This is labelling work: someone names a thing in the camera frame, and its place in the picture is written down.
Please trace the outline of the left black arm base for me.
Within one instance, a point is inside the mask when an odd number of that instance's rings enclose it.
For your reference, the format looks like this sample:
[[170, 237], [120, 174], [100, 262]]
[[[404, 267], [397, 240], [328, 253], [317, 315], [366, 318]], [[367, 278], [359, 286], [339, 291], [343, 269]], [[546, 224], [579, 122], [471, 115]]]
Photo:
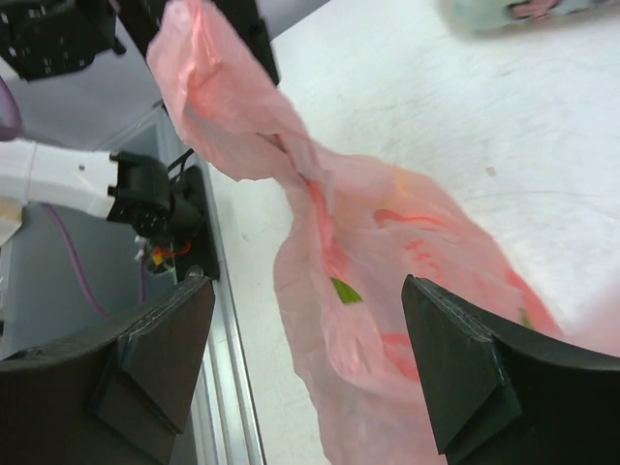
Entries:
[[173, 209], [169, 227], [175, 277], [178, 282], [190, 277], [220, 278], [214, 232], [202, 169], [189, 165], [195, 152], [188, 149], [168, 167]]

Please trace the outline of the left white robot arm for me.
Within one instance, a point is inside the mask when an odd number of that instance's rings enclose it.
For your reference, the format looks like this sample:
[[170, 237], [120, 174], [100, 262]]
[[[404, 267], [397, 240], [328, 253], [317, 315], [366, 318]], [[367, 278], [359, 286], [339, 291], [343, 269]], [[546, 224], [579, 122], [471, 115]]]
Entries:
[[[86, 70], [98, 55], [122, 56], [116, 35], [122, 25], [139, 56], [160, 29], [164, 1], [4, 1], [1, 57], [33, 82]], [[128, 224], [137, 234], [188, 240], [204, 223], [203, 206], [192, 203], [181, 179], [146, 156], [63, 148], [22, 136], [22, 114], [7, 85], [1, 87], [1, 195], [82, 211]]]

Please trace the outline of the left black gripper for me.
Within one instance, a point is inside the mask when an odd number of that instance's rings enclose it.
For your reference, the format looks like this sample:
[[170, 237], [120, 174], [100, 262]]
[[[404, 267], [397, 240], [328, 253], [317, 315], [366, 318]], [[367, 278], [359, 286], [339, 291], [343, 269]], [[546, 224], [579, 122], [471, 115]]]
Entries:
[[126, 52], [117, 16], [143, 58], [160, 29], [166, 0], [3, 1], [1, 57], [26, 81], [76, 73], [98, 54]]

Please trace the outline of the pink plastic bag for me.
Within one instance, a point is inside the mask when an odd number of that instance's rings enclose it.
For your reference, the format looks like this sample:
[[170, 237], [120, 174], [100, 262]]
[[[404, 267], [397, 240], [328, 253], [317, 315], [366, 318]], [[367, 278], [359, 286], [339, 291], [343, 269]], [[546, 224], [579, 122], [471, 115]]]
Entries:
[[490, 235], [429, 177], [311, 139], [290, 101], [207, 1], [170, 1], [147, 52], [179, 137], [234, 180], [273, 179], [293, 224], [274, 290], [333, 464], [437, 464], [401, 292], [430, 279], [555, 332]]

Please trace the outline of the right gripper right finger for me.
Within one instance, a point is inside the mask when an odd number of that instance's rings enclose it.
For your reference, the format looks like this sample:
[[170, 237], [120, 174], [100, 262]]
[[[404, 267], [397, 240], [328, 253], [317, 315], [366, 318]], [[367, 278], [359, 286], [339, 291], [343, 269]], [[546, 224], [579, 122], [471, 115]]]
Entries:
[[619, 360], [408, 276], [406, 324], [449, 464], [616, 464]]

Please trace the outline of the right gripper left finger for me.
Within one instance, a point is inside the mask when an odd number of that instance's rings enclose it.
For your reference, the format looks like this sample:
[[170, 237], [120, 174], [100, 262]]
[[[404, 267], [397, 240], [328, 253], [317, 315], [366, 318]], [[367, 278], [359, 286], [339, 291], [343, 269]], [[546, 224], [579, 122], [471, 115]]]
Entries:
[[167, 464], [214, 310], [207, 278], [1, 362], [4, 464]]

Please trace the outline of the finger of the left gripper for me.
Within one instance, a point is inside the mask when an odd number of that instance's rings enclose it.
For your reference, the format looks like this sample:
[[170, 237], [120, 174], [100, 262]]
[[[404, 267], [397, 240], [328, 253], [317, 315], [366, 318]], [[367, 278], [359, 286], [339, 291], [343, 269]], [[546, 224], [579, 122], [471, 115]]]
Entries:
[[255, 0], [214, 0], [235, 29], [237, 35], [252, 51], [272, 82], [278, 85], [280, 75], [270, 44], [267, 25]]

